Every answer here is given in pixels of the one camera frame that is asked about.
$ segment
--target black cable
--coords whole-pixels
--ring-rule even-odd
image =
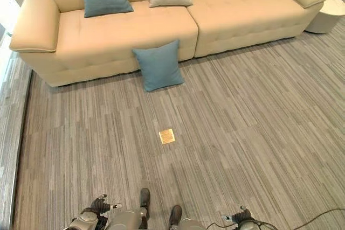
[[[327,213],[329,213],[329,212],[336,211],[336,210],[345,211],[345,208],[334,208],[334,209],[332,209],[332,210],[327,210],[327,211],[321,213],[320,215],[318,215],[317,217],[313,218],[313,219],[310,220],[309,222],[306,222],[304,225],[301,225],[301,226],[299,226],[299,227],[296,227],[296,228],[294,228],[294,229],[292,229],[292,230],[300,229],[301,227],[306,226],[306,225],[310,224],[311,222],[313,222],[316,218],[319,218],[320,216],[322,216],[322,215],[324,215],[324,214],[327,214]]]
[[[211,226],[213,226],[213,225],[216,225],[216,226],[218,226],[218,227],[220,227],[220,228],[228,228],[228,227],[230,227],[230,226],[233,226],[233,225],[235,225],[236,223],[233,223],[233,224],[231,224],[231,225],[228,225],[228,226],[220,226],[219,224],[217,224],[216,222],[214,222],[214,223],[212,223],[212,224],[210,224],[207,228],[206,228],[206,230],[208,230]]]

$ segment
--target side table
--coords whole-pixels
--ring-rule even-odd
[[[314,33],[330,32],[342,16],[345,16],[345,3],[342,0],[326,0],[305,30]]]

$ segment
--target sofa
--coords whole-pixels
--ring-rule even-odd
[[[50,86],[139,69],[133,48],[179,39],[179,61],[299,35],[325,0],[192,0],[84,18],[84,0],[24,0],[10,48]]]

